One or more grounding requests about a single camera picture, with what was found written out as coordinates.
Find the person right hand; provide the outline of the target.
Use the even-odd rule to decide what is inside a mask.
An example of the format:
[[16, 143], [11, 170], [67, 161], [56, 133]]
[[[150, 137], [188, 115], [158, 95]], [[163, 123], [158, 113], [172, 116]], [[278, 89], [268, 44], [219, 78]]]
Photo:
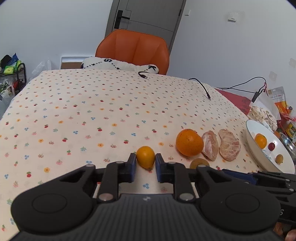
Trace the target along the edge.
[[294, 230], [290, 230], [286, 237], [285, 237], [285, 241], [296, 241], [296, 229]]

